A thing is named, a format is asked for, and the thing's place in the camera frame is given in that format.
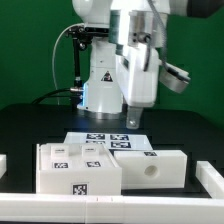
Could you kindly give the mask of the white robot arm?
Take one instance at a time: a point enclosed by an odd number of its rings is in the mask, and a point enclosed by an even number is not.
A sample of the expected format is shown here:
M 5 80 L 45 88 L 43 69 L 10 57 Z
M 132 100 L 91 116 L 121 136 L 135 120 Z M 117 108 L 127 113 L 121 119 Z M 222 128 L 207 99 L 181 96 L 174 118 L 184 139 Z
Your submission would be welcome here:
M 167 62 L 170 15 L 208 18 L 224 0 L 72 0 L 82 18 L 79 50 L 92 47 L 90 76 L 78 109 L 98 119 L 127 111 L 126 127 L 137 129 L 142 111 L 155 104 L 163 83 L 181 93 L 189 73 Z

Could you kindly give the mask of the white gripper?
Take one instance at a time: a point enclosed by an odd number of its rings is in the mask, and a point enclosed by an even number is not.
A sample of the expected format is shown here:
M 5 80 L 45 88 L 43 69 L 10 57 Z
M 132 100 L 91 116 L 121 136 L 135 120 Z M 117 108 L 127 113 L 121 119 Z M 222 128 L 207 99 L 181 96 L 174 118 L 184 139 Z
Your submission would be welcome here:
M 126 127 L 138 129 L 143 112 L 141 107 L 152 107 L 156 101 L 159 55 L 152 48 L 150 63 L 144 71 L 147 46 L 139 44 L 137 47 L 124 47 L 124 56 L 116 56 L 116 76 L 123 93 L 127 109 Z

